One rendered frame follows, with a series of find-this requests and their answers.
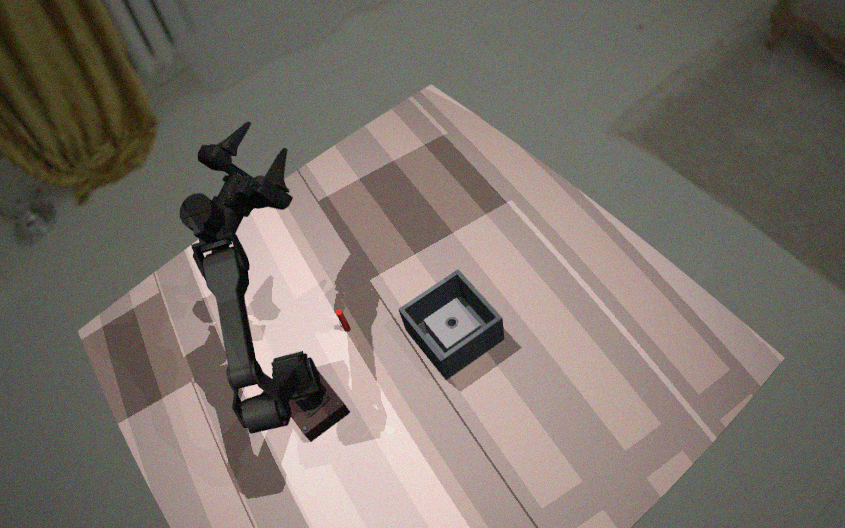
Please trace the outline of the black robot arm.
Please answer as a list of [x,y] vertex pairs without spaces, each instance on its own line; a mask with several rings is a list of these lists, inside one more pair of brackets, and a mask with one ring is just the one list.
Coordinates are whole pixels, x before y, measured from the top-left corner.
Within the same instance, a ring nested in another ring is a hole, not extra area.
[[[234,207],[238,202],[242,204],[243,213],[249,216],[254,208],[273,206],[277,191],[277,185],[263,175],[253,179],[238,175],[232,186],[230,203]],[[232,409],[241,425],[251,434],[288,426],[290,399],[311,418],[331,399],[320,383],[320,374],[312,358],[303,351],[274,358],[271,363],[273,378],[267,376],[256,361],[245,303],[250,266],[235,234],[241,222],[202,193],[186,198],[179,215],[182,223],[199,238],[198,243],[191,245],[193,257],[216,298],[229,365],[226,376],[234,392]],[[232,243],[234,246],[229,247]],[[205,257],[203,253],[209,251],[211,254]],[[241,401],[238,389],[255,384],[264,390],[262,394]]]

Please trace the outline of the dark red cylinder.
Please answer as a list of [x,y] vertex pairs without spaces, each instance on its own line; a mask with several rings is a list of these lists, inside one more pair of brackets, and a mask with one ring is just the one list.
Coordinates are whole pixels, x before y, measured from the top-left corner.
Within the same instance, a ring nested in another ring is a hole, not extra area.
[[336,311],[336,314],[337,314],[339,320],[341,321],[345,331],[346,332],[350,331],[351,327],[350,327],[345,315],[343,314],[343,312],[341,310],[338,310],[338,311]]

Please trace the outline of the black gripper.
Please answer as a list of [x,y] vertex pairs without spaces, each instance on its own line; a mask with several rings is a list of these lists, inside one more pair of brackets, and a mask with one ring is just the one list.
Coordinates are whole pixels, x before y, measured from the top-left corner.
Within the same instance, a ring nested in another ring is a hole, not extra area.
[[[208,166],[211,170],[225,171],[228,174],[228,176],[225,175],[223,179],[224,184],[221,192],[219,193],[218,197],[214,196],[212,201],[216,205],[218,205],[222,211],[232,214],[232,216],[239,219],[240,222],[242,221],[243,217],[248,217],[248,215],[243,213],[244,206],[242,204],[238,202],[236,207],[234,207],[230,203],[230,195],[236,177],[239,174],[241,174],[240,176],[242,177],[249,176],[249,174],[247,174],[243,170],[236,167],[236,165],[231,163],[231,157],[237,156],[237,147],[240,145],[250,126],[251,122],[247,121],[244,125],[238,128],[232,135],[230,135],[221,143],[217,145],[202,145],[200,150],[198,151],[199,162]],[[265,177],[268,178],[269,182],[271,182],[274,186],[277,185],[278,187],[274,205],[270,207],[273,209],[284,210],[287,206],[289,206],[290,202],[293,199],[290,195],[288,195],[290,190],[287,188],[284,181],[284,167],[286,164],[286,159],[287,149],[282,148],[281,151],[278,153],[270,170],[268,170],[267,174],[265,175]],[[251,176],[249,177],[252,178]]]

